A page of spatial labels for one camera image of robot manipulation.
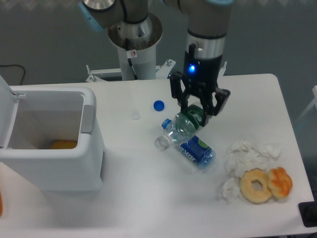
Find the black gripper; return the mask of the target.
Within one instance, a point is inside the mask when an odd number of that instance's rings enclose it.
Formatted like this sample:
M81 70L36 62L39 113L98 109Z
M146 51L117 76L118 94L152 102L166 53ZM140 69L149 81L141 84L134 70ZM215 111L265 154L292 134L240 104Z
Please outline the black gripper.
M181 112L186 112L191 85L194 90L200 89L199 98L204 111L202 126L205 126L211 117L217 116L222 111L231 92L217 87L222 56L201 59L195 53L198 53L198 46L191 43L185 52L184 74L176 71L169 76L171 96L177 100Z

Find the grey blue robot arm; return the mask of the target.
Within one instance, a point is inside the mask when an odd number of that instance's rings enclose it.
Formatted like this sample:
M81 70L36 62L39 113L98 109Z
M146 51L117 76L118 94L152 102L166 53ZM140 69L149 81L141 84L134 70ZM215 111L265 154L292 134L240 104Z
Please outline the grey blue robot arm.
M82 0L84 19L95 31L107 31L122 58L124 78L154 76L156 46L163 35L184 44L183 67L170 78L172 97L182 112L188 98L200 99L202 123L217 115L229 91L217 84L229 18L230 0Z

